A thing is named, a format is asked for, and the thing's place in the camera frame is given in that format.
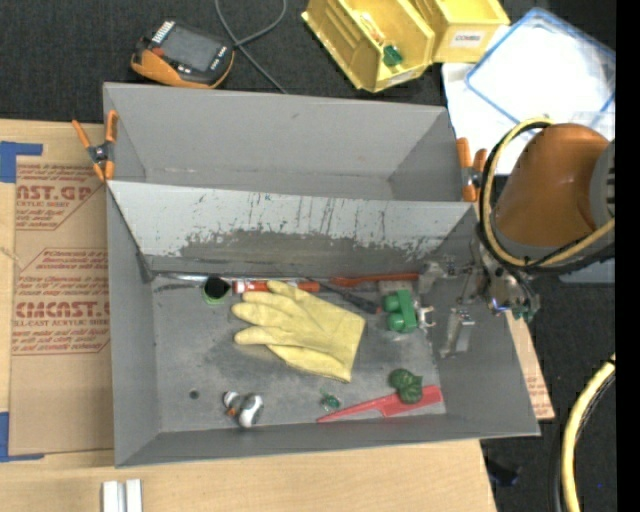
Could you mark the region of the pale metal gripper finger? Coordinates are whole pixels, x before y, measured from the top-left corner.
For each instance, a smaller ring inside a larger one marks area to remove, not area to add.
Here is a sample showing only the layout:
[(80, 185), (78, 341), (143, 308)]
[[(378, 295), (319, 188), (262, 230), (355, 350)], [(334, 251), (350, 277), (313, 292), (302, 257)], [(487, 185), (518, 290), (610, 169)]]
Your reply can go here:
[(442, 358), (466, 353), (471, 344), (471, 333), (475, 320), (467, 308), (451, 310), (446, 324), (446, 340), (439, 349)]
[(418, 276), (418, 293), (427, 294), (437, 281), (455, 276), (456, 264), (453, 260), (428, 261)]

